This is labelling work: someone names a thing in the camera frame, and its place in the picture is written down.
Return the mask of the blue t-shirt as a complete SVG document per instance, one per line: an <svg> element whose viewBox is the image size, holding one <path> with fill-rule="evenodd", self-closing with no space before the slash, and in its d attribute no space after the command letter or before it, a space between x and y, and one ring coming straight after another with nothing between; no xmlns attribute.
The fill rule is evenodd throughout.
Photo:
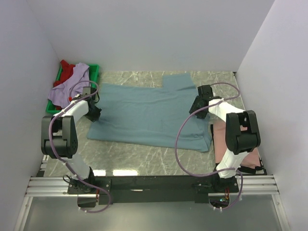
<svg viewBox="0 0 308 231"><path fill-rule="evenodd" d="M160 88L105 83L97 104L101 116L91 124L87 137L207 152L212 141L209 118L185 122L197 94L188 73L163 76Z"/></svg>

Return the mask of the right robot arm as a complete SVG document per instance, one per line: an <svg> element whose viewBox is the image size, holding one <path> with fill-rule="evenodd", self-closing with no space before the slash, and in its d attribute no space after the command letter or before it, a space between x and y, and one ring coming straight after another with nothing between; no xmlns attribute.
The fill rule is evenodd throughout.
<svg viewBox="0 0 308 231"><path fill-rule="evenodd" d="M199 188L212 188L222 192L230 186L236 170L243 159L260 145L257 116L254 111L245 111L225 102L221 97L196 96L189 113L203 119L208 113L225 122L227 149L216 170L224 170L211 176L210 185L197 184Z"/></svg>

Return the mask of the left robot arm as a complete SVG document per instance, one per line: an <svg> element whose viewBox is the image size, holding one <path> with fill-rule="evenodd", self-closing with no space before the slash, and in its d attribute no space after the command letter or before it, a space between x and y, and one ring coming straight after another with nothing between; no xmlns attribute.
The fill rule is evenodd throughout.
<svg viewBox="0 0 308 231"><path fill-rule="evenodd" d="M74 99L61 112L44 116L41 121L42 153L62 162L73 174L73 179L80 180L79 188L84 193L93 192L96 181L91 167L77 153L76 122L83 116L95 122L100 115L101 109L96 107L93 99Z"/></svg>

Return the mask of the lavender t-shirt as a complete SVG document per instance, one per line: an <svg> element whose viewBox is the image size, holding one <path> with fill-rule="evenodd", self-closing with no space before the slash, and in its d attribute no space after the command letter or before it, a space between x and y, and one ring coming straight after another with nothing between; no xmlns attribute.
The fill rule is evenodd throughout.
<svg viewBox="0 0 308 231"><path fill-rule="evenodd" d="M89 82L84 82L90 79L89 69L87 64L78 63L73 68L73 74L68 80L50 90L48 100L55 106L66 108L70 104L70 96L73 98L77 94L81 94L84 87L90 86Z"/></svg>

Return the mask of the green plastic bin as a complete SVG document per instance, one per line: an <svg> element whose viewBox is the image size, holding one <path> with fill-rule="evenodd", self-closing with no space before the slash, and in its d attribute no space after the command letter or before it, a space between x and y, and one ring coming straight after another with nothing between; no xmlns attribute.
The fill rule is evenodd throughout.
<svg viewBox="0 0 308 231"><path fill-rule="evenodd" d="M100 67L98 64L88 64L89 68L89 77L91 81L94 81L95 83L99 83L99 70ZM62 65L60 65L60 68L57 73L56 81L60 79L61 73L62 73ZM46 113L48 114L56 114L59 113L60 110L57 110L57 107L50 101L48 100L47 106L46 106Z"/></svg>

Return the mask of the red t-shirt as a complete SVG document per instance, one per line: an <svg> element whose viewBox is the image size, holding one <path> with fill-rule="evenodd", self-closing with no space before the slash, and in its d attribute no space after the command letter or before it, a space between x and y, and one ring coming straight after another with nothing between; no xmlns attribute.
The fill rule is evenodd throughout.
<svg viewBox="0 0 308 231"><path fill-rule="evenodd" d="M67 61L65 60L61 60L60 61L61 64L61 72L60 72L60 77L58 80L56 80L53 83L53 86L56 87L62 83L64 83L65 81L67 81L72 75L73 75L73 69L75 67L74 64L69 64Z"/></svg>

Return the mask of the black base beam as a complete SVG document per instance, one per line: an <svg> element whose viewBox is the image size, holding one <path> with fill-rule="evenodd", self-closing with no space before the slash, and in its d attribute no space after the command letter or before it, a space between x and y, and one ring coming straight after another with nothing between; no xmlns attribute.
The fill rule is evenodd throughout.
<svg viewBox="0 0 308 231"><path fill-rule="evenodd" d="M87 205L94 207L94 200L90 194L97 197L98 204L112 203L150 203L150 202L195 202L207 204L211 193L222 195L238 193L240 185L236 178L231 179L230 186L218 186L215 188L199 188L197 184L210 185L212 180L208 177L183 176L112 176L95 177L97 189L82 184L80 181L71 180L67 193L69 195L85 195L86 199L78 199L82 207Z"/></svg>

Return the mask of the aluminium rail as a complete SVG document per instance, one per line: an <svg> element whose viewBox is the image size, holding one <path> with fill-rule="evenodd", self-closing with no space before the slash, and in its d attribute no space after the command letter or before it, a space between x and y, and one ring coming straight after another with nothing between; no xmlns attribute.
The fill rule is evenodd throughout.
<svg viewBox="0 0 308 231"><path fill-rule="evenodd" d="M194 178L191 176L112 176L97 177L96 183L103 194L121 193L205 193L208 195L275 195L279 194L273 176L234 176L219 180L214 177ZM97 189L68 183L60 177L31 177L26 190L27 197L95 197Z"/></svg>

